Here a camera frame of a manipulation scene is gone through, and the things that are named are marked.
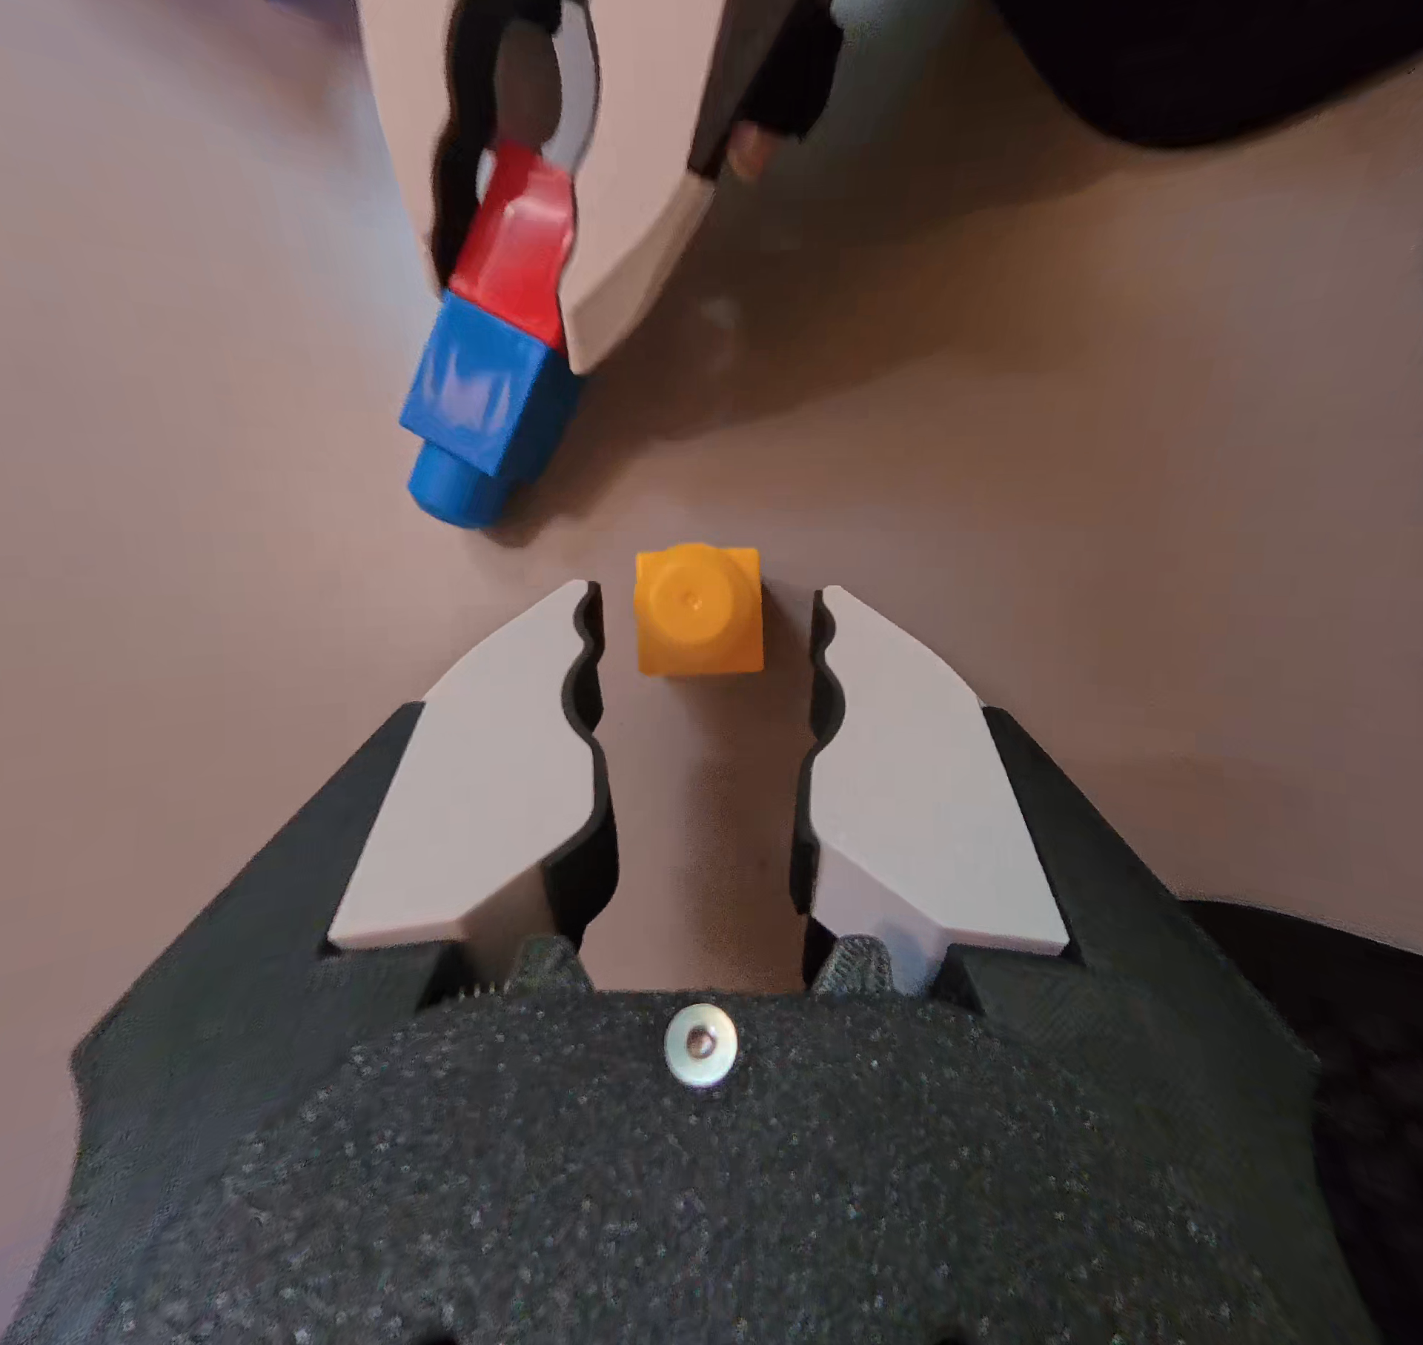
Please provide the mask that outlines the blue mega block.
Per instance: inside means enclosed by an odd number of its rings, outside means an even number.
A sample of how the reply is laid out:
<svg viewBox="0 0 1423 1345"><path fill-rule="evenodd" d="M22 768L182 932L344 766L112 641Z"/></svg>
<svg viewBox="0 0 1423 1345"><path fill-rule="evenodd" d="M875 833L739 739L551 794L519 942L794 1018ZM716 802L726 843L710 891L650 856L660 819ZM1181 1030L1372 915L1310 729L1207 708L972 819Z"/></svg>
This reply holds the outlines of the blue mega block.
<svg viewBox="0 0 1423 1345"><path fill-rule="evenodd" d="M415 503L468 531L500 523L551 464L581 387L559 350L447 289L401 411L423 441Z"/></svg>

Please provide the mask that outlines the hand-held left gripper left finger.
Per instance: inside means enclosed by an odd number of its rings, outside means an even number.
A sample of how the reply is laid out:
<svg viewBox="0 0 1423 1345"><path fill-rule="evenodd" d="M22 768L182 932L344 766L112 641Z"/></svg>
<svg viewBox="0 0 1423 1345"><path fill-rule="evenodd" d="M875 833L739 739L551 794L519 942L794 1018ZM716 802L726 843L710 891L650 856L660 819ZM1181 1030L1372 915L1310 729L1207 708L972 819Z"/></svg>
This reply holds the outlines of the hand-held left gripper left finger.
<svg viewBox="0 0 1423 1345"><path fill-rule="evenodd" d="M341 949L462 946L480 979L519 946L577 949L618 886L600 660L602 587L570 581L424 695L331 921Z"/></svg>

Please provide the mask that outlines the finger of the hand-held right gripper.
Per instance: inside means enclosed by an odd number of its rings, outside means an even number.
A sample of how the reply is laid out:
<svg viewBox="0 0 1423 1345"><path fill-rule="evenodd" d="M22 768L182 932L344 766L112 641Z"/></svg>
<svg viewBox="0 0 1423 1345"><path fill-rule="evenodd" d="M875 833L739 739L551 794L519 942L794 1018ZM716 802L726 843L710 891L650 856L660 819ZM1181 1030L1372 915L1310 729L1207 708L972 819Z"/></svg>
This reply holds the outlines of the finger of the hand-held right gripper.
<svg viewBox="0 0 1423 1345"><path fill-rule="evenodd" d="M645 319L716 193L695 173L726 0L590 0L600 61L592 138L575 173L562 273L564 345L595 373Z"/></svg>
<svg viewBox="0 0 1423 1345"><path fill-rule="evenodd" d="M458 0L359 0L367 75L401 201L423 242L434 222L434 148L449 116L447 52Z"/></svg>

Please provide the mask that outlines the orange mega block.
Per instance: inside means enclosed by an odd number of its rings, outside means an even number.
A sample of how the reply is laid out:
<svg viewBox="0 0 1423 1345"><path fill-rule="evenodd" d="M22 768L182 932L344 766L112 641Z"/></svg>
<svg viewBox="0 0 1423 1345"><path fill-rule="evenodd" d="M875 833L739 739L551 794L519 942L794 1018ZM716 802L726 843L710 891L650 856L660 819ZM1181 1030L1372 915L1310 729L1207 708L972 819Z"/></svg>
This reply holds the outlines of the orange mega block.
<svg viewBox="0 0 1423 1345"><path fill-rule="evenodd" d="M645 678L763 672L757 547L677 543L636 552L634 619Z"/></svg>

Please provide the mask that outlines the red mega block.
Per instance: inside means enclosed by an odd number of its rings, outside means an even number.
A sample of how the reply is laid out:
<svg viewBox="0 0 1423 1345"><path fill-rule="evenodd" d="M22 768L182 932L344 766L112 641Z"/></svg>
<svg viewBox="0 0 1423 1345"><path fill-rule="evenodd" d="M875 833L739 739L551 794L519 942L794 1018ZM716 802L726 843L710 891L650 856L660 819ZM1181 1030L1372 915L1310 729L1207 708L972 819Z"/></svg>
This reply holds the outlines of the red mega block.
<svg viewBox="0 0 1423 1345"><path fill-rule="evenodd" d="M572 173L524 143L496 141L490 184L447 289L566 353L559 283L575 232Z"/></svg>

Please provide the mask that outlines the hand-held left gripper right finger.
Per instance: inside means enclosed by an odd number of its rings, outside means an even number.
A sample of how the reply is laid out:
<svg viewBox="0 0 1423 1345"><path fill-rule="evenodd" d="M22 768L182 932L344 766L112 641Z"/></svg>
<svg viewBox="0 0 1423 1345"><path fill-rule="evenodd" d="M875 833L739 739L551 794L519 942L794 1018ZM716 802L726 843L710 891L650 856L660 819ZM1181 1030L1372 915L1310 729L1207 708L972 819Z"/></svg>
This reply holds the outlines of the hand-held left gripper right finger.
<svg viewBox="0 0 1423 1345"><path fill-rule="evenodd" d="M811 664L790 869L806 982L849 935L886 948L900 992L926 992L951 946L1063 954L1070 932L970 683L842 585L814 592Z"/></svg>

